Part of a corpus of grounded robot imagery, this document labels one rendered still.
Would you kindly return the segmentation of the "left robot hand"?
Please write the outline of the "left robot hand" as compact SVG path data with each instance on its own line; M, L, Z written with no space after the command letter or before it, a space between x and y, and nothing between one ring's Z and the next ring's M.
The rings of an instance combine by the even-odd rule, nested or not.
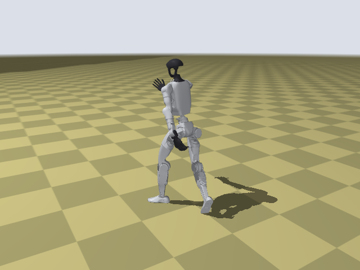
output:
M178 148L179 151L185 151L188 148L188 146L185 146L182 143L182 141L178 138L178 133L176 132L176 130L173 130L173 133L175 136L171 137L171 138L174 139L173 142L174 142L175 147Z

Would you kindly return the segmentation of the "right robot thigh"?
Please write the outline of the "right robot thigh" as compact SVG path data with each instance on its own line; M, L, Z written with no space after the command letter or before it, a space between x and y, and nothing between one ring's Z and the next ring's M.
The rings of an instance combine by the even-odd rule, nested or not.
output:
M202 166L199 162L199 147L200 143L197 138L200 138L202 131L200 128L194 127L195 133L192 136L187 137L187 146L191 159L191 169L194 173L201 172Z

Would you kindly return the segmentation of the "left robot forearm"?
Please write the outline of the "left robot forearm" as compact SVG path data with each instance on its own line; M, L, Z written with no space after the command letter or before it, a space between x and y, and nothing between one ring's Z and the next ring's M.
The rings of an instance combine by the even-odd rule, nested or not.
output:
M169 108L165 107L163 108L163 114L165 116L165 120L168 126L168 131L169 131L169 135L171 137L174 137L174 133L173 130L176 130L176 126L174 124L174 116L172 115L171 111L169 110Z

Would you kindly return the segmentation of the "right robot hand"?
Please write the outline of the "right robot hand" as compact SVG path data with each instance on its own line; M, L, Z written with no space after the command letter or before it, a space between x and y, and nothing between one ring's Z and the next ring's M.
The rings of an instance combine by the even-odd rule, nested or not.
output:
M158 80L160 83L159 83L157 80ZM158 87L157 87L156 85L154 85L154 84L152 84L152 85L154 85L159 91L161 91L161 89L165 86L165 83L164 83L163 80L162 80L162 82L163 82L163 83L162 83L158 78L157 78L157 80L155 80L155 81L156 81L159 85L158 85L157 83L155 83L155 82L154 82L154 83L155 83Z

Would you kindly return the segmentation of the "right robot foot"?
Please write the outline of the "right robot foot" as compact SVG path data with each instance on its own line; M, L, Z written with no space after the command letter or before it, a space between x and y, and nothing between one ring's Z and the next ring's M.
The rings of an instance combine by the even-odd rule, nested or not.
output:
M208 213L211 209L212 203L213 203L213 199L210 196L208 196L203 203L203 206L201 208L201 213Z

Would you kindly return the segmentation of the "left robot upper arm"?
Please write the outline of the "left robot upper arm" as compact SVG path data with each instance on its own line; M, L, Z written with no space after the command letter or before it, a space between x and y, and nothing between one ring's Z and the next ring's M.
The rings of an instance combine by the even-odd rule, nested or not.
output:
M171 98L172 92L173 92L172 84L168 84L161 89L164 103L165 103L166 107L169 108L171 113L172 113L172 98Z

